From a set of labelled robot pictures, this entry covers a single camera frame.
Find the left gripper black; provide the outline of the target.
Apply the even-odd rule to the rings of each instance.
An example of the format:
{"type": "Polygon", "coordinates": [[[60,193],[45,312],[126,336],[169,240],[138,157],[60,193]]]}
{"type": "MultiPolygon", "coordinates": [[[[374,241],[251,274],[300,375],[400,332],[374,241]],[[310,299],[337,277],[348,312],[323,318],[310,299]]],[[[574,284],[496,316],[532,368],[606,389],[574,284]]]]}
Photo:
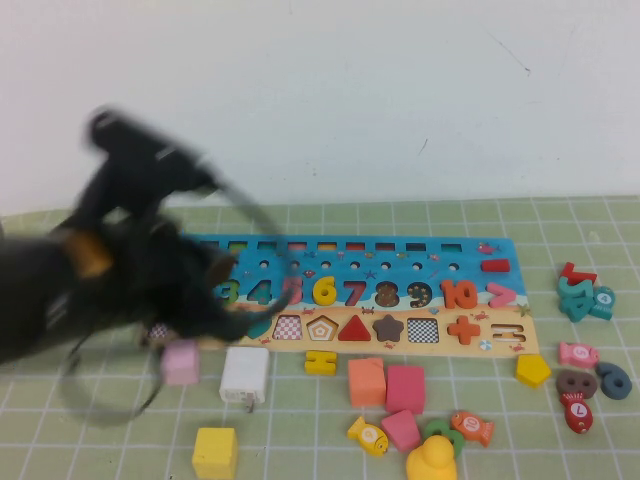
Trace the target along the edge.
{"type": "Polygon", "coordinates": [[[183,338],[214,337],[230,343],[244,337],[250,318],[226,310],[213,290],[226,282],[236,258],[178,234],[148,234],[129,247],[129,306],[183,338]]]}

